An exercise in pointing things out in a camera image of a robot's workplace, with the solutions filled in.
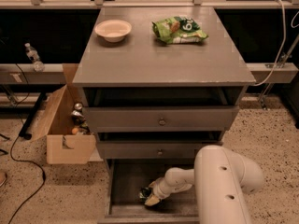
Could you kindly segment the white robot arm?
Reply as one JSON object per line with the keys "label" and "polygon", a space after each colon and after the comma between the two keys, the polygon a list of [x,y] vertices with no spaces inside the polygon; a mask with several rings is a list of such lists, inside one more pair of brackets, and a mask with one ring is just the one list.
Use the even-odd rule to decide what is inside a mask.
{"label": "white robot arm", "polygon": [[149,184],[146,206],[195,189],[199,224],[252,224],[244,196],[262,188],[259,164],[216,145],[201,148],[192,169],[170,168]]}

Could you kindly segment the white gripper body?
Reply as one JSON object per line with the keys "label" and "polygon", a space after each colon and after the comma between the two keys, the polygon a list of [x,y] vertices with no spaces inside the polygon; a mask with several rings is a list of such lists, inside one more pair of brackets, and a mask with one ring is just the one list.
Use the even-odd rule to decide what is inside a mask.
{"label": "white gripper body", "polygon": [[159,199],[166,199],[171,194],[171,187],[163,177],[158,178],[153,185],[153,194]]}

